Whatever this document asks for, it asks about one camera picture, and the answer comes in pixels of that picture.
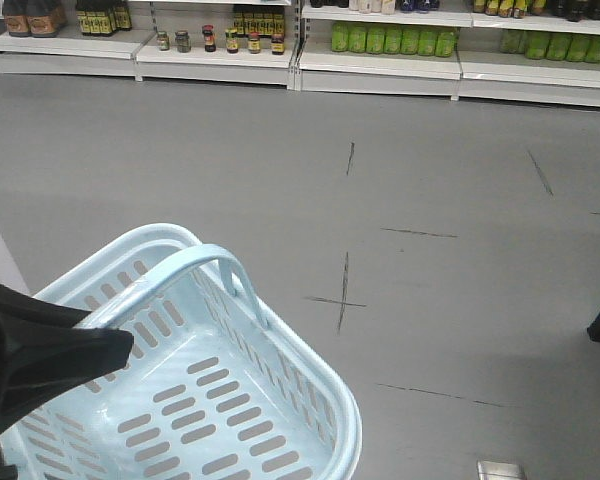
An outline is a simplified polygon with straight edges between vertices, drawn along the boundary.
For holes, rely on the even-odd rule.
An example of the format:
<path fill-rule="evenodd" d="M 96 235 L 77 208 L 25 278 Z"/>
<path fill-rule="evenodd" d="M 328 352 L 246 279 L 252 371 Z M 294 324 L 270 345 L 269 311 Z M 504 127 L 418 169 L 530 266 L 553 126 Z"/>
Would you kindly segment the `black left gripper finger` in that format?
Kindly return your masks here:
<path fill-rule="evenodd" d="M 0 434 L 46 402 L 126 366 L 124 330 L 6 327 L 0 339 Z"/>
<path fill-rule="evenodd" d="M 48 303 L 0 284 L 0 314 L 38 325 L 72 328 L 90 311 Z"/>

